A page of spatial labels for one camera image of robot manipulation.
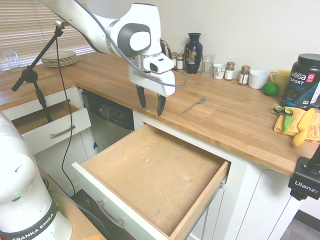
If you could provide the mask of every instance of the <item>drawer handle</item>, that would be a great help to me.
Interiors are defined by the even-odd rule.
[[[72,128],[71,128],[71,126],[70,126],[68,129],[66,129],[66,130],[64,130],[64,131],[61,131],[61,132],[59,132],[59,133],[57,133],[57,134],[51,134],[51,135],[50,135],[50,138],[51,138],[51,139],[54,139],[54,138],[56,138],[56,137],[59,137],[60,135],[65,134],[65,133],[71,131],[71,129],[74,129],[75,127],[76,127],[76,126],[73,125]]]
[[[123,226],[123,223],[124,223],[124,220],[123,219],[120,219],[119,221],[116,221],[113,219],[112,216],[109,215],[109,213],[106,212],[106,210],[103,208],[105,202],[104,201],[97,201],[96,204],[98,205],[99,209],[101,210],[101,212],[114,224],[116,225],[117,227],[123,229],[124,226]]]

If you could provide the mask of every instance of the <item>spice jar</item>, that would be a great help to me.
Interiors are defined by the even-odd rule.
[[[176,69],[177,68],[177,53],[175,51],[173,51],[171,53],[171,59],[174,62],[174,68]]]
[[[176,68],[179,70],[184,69],[184,54],[183,53],[179,53],[178,57],[176,59]]]
[[[241,73],[239,77],[239,84],[240,85],[247,85],[249,80],[249,72],[250,66],[244,65],[241,67]]]
[[[235,63],[233,61],[228,61],[226,63],[226,69],[224,74],[224,79],[227,81],[231,81],[234,78],[234,71],[235,71]]]

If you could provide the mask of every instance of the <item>lime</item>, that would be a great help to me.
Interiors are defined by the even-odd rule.
[[[274,96],[278,93],[279,87],[273,82],[267,82],[262,87],[263,93],[267,96]]]

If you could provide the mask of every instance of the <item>scissors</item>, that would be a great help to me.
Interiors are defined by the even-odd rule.
[[[275,111],[278,114],[283,114],[284,115],[283,129],[282,130],[285,133],[289,128],[291,117],[294,114],[294,111],[290,107],[287,107],[287,106],[282,107],[282,106],[279,106],[279,105],[274,106],[273,107],[273,111]]]

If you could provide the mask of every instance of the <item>protein powder tub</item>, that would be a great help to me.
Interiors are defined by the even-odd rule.
[[[300,54],[291,69],[282,105],[308,109],[320,94],[320,54]]]

